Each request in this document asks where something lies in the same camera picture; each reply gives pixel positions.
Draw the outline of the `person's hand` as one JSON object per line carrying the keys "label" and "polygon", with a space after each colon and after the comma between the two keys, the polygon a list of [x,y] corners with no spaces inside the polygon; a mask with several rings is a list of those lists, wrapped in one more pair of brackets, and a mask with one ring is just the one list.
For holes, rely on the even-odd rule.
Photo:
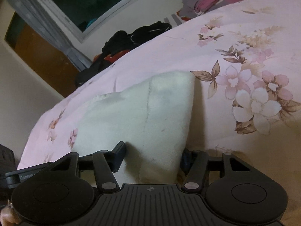
{"label": "person's hand", "polygon": [[21,219],[17,215],[12,203],[8,199],[7,202],[1,205],[1,225],[15,226],[21,223]]}

